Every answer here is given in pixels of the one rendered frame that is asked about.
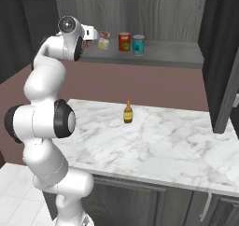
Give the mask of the pale can with red top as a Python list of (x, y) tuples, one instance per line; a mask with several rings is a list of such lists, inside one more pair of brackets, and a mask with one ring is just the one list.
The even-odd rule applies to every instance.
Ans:
[(99, 34), (98, 48), (99, 49), (108, 49), (109, 39), (110, 39), (110, 33), (101, 31)]

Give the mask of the dark grey base cabinet door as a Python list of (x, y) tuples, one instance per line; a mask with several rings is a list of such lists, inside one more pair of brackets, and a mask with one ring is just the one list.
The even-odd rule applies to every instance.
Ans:
[(200, 222), (207, 195), (206, 192), (193, 193), (184, 226), (239, 226), (239, 197), (214, 193), (207, 215)]
[(166, 188), (130, 179), (94, 175), (82, 200), (95, 226), (157, 226)]

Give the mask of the teal can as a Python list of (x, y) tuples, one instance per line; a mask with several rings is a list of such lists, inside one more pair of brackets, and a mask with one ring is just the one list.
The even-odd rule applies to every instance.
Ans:
[(141, 56), (144, 54), (145, 37), (143, 35), (133, 36), (133, 54)]

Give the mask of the brown sauce bottle yellow label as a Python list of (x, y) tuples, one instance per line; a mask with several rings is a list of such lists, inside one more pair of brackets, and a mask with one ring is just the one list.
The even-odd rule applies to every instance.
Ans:
[(131, 108), (130, 101), (127, 101), (127, 106), (124, 109), (123, 119), (125, 123), (131, 123), (133, 121), (133, 110)]

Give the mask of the grey open wall cabinet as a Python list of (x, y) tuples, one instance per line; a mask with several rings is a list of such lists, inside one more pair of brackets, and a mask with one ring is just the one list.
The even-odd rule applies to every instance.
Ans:
[[(200, 69), (204, 57), (198, 38), (205, 0), (54, 0), (58, 14), (111, 34), (109, 49), (95, 42), (82, 59), (111, 64), (165, 65)], [(118, 50), (118, 34), (143, 35), (145, 53)]]

